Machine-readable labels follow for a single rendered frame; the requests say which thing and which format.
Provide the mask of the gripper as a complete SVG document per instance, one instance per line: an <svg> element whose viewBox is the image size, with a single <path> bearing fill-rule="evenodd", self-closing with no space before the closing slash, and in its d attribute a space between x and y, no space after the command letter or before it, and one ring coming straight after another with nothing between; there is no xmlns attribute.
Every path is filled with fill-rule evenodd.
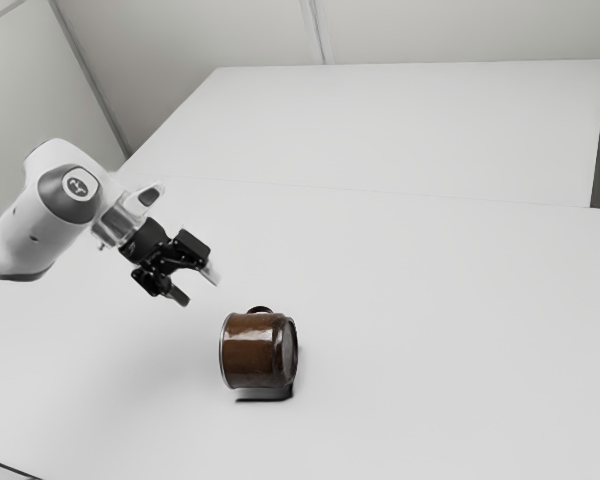
<svg viewBox="0 0 600 480"><path fill-rule="evenodd" d="M163 273L156 268L139 266L131 272L131 277L150 296L163 296L181 307L188 306L190 298L173 284L169 275L176 270L194 270L212 285L218 286L220 283L220 274L210 259L209 246L185 229L181 229L170 239L162 225L153 217L148 217L118 248L118 252L134 265L151 262L154 257L162 255L160 269Z"/></svg>

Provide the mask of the brown mug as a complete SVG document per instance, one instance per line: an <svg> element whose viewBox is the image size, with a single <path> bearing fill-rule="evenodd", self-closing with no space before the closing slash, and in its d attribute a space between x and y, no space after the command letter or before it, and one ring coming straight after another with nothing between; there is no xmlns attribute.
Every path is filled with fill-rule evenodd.
<svg viewBox="0 0 600 480"><path fill-rule="evenodd" d="M296 378L299 343L295 321L266 306L229 314L219 340L219 364L230 389L283 389Z"/></svg>

